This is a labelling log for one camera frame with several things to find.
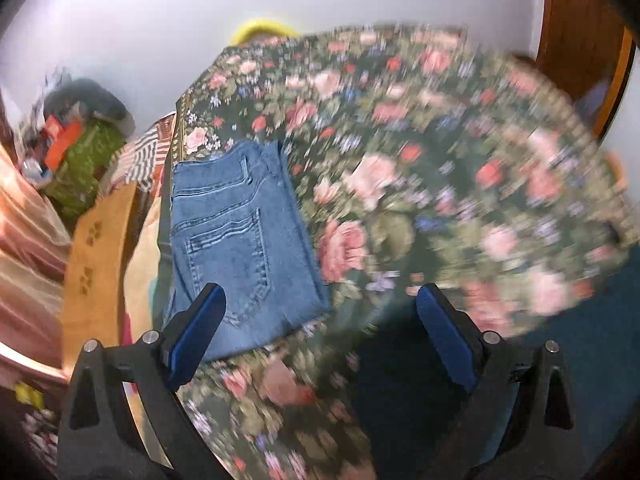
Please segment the dark teal fleece pants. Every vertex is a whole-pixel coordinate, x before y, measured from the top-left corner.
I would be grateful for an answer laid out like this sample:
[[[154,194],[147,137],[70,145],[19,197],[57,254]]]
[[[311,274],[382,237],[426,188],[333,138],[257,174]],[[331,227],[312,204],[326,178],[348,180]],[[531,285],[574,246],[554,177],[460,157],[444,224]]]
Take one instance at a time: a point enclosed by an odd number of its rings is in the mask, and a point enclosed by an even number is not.
[[[360,346],[352,400],[378,478],[638,477],[637,255],[529,335],[480,332],[471,393],[449,378],[416,300]]]

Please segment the wooden lap desk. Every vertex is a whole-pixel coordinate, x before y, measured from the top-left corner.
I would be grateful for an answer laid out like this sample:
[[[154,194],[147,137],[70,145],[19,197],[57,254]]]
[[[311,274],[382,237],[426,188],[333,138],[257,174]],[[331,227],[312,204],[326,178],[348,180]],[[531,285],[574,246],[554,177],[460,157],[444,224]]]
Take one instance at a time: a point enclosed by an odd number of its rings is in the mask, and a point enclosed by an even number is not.
[[[139,205],[130,183],[98,200],[76,223],[64,280],[62,370],[73,373],[88,339],[105,347],[122,342],[122,280],[132,251]]]

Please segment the pink orange curtain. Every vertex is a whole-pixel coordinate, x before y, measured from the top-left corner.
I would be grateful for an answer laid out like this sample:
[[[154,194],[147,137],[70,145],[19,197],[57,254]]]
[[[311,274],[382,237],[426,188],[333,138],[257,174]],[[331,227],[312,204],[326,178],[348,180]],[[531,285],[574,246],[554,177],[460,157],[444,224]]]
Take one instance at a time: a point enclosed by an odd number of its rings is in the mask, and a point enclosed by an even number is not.
[[[1,342],[62,367],[64,275],[70,236],[50,202],[1,152]]]

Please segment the orange box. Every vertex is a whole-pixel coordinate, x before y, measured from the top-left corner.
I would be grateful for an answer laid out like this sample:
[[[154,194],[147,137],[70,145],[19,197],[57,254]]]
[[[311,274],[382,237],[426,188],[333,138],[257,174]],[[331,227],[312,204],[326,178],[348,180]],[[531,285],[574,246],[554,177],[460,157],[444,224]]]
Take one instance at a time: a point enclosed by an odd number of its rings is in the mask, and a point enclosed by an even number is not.
[[[63,126],[54,116],[49,116],[44,125],[44,131],[51,140],[44,163],[49,169],[55,171],[67,150],[84,132],[84,125],[79,120],[72,120],[68,125]]]

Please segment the floral green bedspread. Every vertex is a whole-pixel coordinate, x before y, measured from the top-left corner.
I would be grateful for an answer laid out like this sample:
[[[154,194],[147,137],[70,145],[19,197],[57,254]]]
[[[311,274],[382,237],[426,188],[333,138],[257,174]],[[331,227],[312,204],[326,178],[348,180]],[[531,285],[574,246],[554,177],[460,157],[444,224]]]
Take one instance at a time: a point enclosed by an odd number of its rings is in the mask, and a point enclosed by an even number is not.
[[[180,389],[235,479],[381,479],[352,400],[359,348],[422,285],[515,339],[639,258],[638,224],[568,97],[455,29],[360,26],[228,47],[176,112],[171,191],[179,162],[281,145],[329,292],[325,315],[204,358]]]

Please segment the green patterned storage bag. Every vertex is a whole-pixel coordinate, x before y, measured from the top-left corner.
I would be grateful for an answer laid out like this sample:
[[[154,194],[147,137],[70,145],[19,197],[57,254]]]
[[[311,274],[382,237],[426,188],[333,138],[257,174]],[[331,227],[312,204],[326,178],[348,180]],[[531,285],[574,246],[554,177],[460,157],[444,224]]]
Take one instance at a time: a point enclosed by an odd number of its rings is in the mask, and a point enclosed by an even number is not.
[[[125,138],[111,122],[96,118],[75,120],[62,134],[65,138],[73,143],[61,154],[52,180],[42,192],[71,233],[96,202],[100,181]]]

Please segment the folded blue denim jeans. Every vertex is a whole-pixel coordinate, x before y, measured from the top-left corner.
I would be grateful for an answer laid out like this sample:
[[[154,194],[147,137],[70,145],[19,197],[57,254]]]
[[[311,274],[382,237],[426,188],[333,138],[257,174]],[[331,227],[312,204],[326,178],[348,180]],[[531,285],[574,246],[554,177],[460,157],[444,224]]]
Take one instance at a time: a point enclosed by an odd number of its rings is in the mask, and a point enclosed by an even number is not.
[[[208,283],[226,295],[207,361],[271,344],[330,310],[279,143],[243,141],[204,162],[179,162],[169,239],[174,296],[166,318]]]

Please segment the grey neck pillow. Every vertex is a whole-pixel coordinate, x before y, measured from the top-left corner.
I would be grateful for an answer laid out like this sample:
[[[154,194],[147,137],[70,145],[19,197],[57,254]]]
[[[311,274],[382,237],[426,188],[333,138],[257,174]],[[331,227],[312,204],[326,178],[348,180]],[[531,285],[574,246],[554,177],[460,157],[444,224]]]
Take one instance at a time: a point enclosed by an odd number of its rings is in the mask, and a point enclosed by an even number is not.
[[[128,110],[122,101],[89,78],[64,81],[43,101],[43,117],[53,116],[63,125],[74,119],[93,117],[121,122],[127,115]]]

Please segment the striped patchwork quilt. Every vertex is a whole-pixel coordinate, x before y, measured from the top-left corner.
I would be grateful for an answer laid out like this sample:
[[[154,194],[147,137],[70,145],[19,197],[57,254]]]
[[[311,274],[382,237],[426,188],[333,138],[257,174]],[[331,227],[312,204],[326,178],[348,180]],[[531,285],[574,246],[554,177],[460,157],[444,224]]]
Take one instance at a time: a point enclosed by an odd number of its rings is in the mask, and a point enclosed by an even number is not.
[[[136,140],[117,150],[108,163],[98,187],[104,198],[123,186],[134,183],[154,198],[162,184],[166,157],[175,130],[176,114],[160,118]]]

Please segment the brown wooden door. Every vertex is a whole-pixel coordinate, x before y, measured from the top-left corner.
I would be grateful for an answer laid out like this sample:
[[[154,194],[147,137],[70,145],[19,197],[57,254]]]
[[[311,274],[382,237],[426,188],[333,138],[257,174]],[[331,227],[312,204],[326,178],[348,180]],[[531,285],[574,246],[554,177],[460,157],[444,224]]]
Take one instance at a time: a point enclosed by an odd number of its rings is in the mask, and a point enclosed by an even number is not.
[[[610,0],[544,0],[536,65],[584,110],[601,142],[622,102],[636,43]]]

